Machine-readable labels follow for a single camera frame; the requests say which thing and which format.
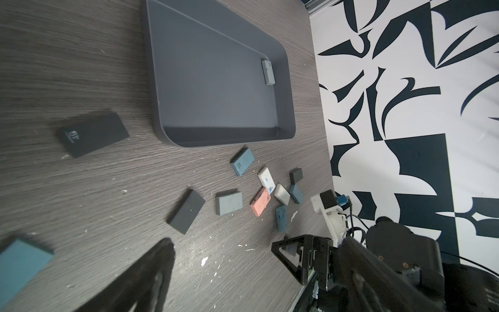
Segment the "white debris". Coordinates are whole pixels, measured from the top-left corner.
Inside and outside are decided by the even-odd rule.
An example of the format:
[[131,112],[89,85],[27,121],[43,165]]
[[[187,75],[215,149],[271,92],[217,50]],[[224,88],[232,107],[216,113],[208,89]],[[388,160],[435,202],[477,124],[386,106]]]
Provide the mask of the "white debris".
[[298,210],[296,210],[296,211],[294,212],[293,216],[291,217],[291,222],[293,222],[293,218],[294,218],[294,216],[296,216],[296,214],[297,214],[297,213],[298,213]]

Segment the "teal block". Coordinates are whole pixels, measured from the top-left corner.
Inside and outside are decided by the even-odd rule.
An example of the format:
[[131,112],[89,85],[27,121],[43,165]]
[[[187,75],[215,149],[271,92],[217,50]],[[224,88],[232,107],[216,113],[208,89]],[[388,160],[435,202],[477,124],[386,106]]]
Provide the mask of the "teal block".
[[301,189],[296,184],[291,185],[289,194],[294,199],[295,203],[301,204],[303,202],[303,194],[301,193]]
[[275,219],[277,220],[277,231],[282,233],[287,231],[287,213],[286,206],[282,205],[275,210]]
[[241,192],[215,198],[217,215],[223,216],[243,208],[243,195]]
[[0,310],[31,280],[53,254],[17,239],[0,254]]
[[237,174],[238,177],[243,175],[247,168],[251,166],[254,161],[253,153],[249,148],[245,148],[239,156],[231,162],[232,169]]

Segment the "robotic arm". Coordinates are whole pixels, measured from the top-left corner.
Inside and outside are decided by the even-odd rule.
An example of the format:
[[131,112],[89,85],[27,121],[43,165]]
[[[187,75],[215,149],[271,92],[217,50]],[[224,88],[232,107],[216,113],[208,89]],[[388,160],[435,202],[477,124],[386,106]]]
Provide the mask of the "robotic arm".
[[[365,248],[348,235],[340,215],[351,207],[350,201],[332,196],[330,190],[311,199],[333,239],[302,235],[271,248],[302,285],[315,274],[319,294],[313,306],[319,311],[499,312],[497,278],[473,267],[442,264],[436,241],[388,218],[379,218],[367,231]],[[298,265],[283,253],[288,246],[299,255]],[[345,293],[341,290],[347,290],[348,303],[333,307],[330,302],[340,300],[331,297]]]

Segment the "gray tray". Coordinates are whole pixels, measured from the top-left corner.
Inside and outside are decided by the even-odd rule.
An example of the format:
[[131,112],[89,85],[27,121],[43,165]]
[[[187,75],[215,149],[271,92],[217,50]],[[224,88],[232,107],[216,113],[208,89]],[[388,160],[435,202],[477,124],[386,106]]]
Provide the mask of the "gray tray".
[[[143,0],[142,14],[161,141],[196,147],[294,136],[282,44],[215,0]],[[263,59],[275,85],[265,84]]]

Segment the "black eraser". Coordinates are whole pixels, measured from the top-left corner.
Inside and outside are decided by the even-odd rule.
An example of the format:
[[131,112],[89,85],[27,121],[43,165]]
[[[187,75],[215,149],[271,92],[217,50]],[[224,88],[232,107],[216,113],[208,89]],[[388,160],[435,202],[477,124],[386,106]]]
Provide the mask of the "black eraser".
[[74,158],[130,136],[117,113],[90,117],[86,121],[59,128],[56,133]]
[[198,193],[194,190],[189,190],[177,213],[168,224],[182,234],[187,233],[187,230],[191,227],[192,222],[194,222],[205,202],[204,198]]
[[324,209],[331,208],[338,205],[336,197],[334,197],[333,190],[320,193],[320,199],[324,205]]
[[291,179],[291,184],[296,184],[298,181],[303,179],[303,171],[301,168],[294,169],[289,173],[289,177]]

